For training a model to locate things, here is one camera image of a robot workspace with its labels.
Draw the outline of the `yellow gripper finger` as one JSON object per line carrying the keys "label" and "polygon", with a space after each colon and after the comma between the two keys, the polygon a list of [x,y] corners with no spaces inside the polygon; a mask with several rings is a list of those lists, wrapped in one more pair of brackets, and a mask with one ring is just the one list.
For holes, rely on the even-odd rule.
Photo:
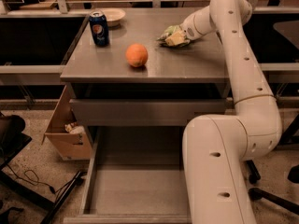
{"label": "yellow gripper finger", "polygon": [[169,47],[178,46],[183,44],[184,42],[185,34],[183,31],[176,31],[165,40],[166,45]]}

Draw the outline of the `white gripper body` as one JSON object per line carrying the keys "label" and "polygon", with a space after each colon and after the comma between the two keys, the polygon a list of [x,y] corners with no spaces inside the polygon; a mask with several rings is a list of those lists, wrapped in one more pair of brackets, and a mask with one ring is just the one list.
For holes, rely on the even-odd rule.
{"label": "white gripper body", "polygon": [[189,16],[180,25],[180,28],[185,33],[186,37],[191,41],[201,38],[203,35],[197,30],[195,26],[195,17]]}

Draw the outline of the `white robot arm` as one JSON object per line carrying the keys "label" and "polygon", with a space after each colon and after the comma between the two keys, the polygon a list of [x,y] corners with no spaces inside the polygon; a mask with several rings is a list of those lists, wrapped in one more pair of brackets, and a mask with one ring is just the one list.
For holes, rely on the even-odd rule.
{"label": "white robot arm", "polygon": [[273,92],[244,34],[247,0],[210,0],[181,24],[190,40],[217,31],[235,103],[233,115],[202,115],[183,133],[192,224],[256,224],[241,162],[268,154],[282,135]]}

